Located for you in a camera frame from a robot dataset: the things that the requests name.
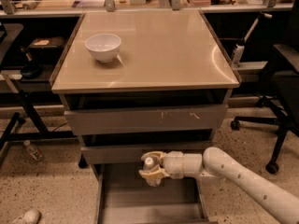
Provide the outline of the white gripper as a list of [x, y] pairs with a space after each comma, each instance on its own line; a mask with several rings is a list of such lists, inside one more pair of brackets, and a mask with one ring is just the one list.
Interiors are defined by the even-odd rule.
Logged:
[[139, 170], [139, 174], [148, 180], [163, 179], [170, 177], [172, 179], [182, 179], [183, 174], [183, 153], [179, 151], [171, 151], [165, 153], [162, 151], [151, 151], [145, 153], [141, 160], [153, 158], [157, 162], [163, 162], [163, 168], [158, 167], [154, 170]]

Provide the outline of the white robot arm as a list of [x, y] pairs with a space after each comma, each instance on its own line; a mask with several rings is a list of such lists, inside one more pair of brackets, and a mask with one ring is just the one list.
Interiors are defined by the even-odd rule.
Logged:
[[141, 157], [139, 174], [157, 187], [164, 178], [226, 178], [234, 182], [280, 224], [299, 224], [299, 198], [253, 173], [217, 147], [203, 154], [151, 151]]

